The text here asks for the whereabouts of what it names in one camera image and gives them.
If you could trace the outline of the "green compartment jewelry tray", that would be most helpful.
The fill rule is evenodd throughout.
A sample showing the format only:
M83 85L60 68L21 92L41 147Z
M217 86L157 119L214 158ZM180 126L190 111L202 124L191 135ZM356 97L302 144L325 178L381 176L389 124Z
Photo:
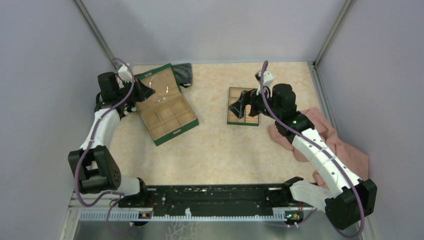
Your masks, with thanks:
M228 105L234 104L240 97L241 92L243 91L250 91L251 88L245 88L245 87L229 87L228 90ZM250 127L258 127L260 125L260 117L259 115L255 117L249 116L251 110L251 106L247 105L245 107L244 116L243 118L237 118L237 116L231 112L228 109L227 112L227 119L226 124L227 125L237 125L237 126L250 126Z

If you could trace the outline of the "green jewelry box with lid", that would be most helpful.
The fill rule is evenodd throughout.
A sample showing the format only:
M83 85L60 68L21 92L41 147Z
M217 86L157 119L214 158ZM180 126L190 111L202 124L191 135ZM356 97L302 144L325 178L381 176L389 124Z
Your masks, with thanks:
M154 95L137 102L136 107L156 146L199 125L198 117L177 84L172 66L169 63L135 75L155 90Z

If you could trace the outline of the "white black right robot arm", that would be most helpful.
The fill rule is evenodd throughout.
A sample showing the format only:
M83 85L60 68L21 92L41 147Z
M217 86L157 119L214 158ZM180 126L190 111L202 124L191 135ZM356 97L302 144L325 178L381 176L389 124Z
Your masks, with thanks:
M287 206L306 203L326 214L338 230L358 223L365 228L365 217L373 213L377 186L351 171L321 138L309 118L298 111L292 86L279 83L272 89L243 90L239 98L228 106L238 119L259 114L273 118L277 132L298 150L322 177L327 187L293 177L282 184L281 199Z

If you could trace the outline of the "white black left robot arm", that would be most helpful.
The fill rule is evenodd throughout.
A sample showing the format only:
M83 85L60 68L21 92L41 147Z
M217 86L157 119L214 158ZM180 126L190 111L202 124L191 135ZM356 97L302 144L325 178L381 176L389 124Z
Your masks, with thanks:
M103 192L130 196L138 207L149 203L150 193L144 190L140 178L122 175L109 148L114 132L134 108L155 94L137 77L124 79L115 72L101 73L97 77L100 93L96 96L94 122L79 149L68 154L68 163L74 175L74 189L80 195Z

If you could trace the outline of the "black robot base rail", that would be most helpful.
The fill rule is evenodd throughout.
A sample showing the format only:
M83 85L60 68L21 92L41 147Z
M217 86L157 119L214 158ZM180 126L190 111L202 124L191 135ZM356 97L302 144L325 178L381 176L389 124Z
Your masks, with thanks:
M290 202L281 184L150 185L125 196L120 208L152 208L156 217L267 217L273 209L299 211L305 204Z

